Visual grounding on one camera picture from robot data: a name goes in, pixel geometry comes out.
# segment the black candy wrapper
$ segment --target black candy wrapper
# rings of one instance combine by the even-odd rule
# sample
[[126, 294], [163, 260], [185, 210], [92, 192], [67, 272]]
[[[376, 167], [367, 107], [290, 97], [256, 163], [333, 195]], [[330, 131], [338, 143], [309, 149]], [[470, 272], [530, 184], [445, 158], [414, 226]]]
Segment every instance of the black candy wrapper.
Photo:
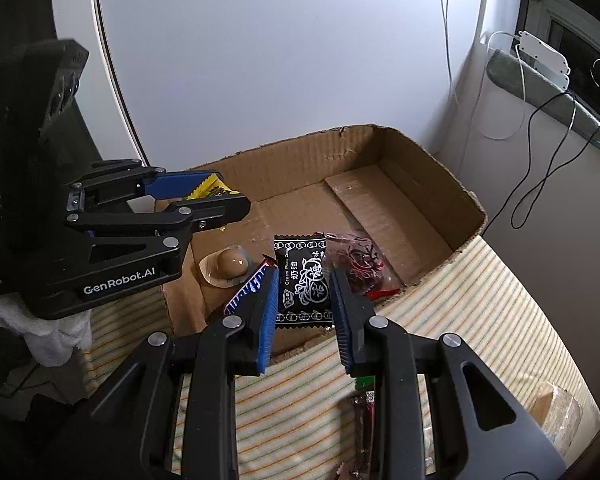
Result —
[[329, 286], [322, 273], [324, 234], [273, 237], [280, 269], [276, 326], [331, 326]]

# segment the white electronic device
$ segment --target white electronic device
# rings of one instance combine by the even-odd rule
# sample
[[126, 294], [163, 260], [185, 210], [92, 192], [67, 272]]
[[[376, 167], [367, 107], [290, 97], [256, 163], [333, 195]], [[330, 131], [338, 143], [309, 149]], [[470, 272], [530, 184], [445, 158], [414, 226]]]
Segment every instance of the white electronic device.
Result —
[[571, 68], [567, 59], [557, 50], [526, 30], [520, 32], [520, 52], [536, 60], [534, 68], [563, 91], [569, 87]]

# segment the cardboard box wall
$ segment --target cardboard box wall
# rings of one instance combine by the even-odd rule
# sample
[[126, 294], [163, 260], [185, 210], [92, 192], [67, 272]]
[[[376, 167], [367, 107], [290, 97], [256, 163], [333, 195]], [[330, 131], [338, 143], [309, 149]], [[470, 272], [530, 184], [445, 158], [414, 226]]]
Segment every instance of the cardboard box wall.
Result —
[[[251, 200], [247, 217], [193, 235], [179, 280], [164, 285], [176, 335], [199, 332], [235, 288], [201, 276], [200, 260], [241, 244], [273, 256], [274, 235], [365, 231], [405, 288], [445, 265], [484, 227], [485, 213], [449, 171], [399, 131], [346, 126], [282, 140], [205, 164]], [[273, 353], [302, 348], [316, 328], [276, 330]]]

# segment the cardboard flap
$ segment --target cardboard flap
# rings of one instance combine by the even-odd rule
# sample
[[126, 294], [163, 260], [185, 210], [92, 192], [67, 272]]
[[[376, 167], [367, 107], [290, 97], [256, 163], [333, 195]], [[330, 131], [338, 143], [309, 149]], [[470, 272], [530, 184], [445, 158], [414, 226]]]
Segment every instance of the cardboard flap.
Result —
[[442, 236], [377, 166], [347, 171], [326, 181], [405, 285], [451, 256]]

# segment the white panel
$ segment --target white panel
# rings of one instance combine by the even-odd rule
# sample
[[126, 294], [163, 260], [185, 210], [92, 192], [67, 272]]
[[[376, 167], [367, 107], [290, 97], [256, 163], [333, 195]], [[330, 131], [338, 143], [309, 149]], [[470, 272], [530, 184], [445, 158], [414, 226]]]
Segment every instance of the white panel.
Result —
[[94, 0], [51, 0], [58, 38], [89, 51], [75, 100], [102, 158], [141, 158], [118, 105], [105, 63]]
[[[152, 164], [181, 170], [353, 123], [436, 147], [448, 106], [440, 0], [100, 0]], [[450, 0], [457, 78], [480, 0]]]

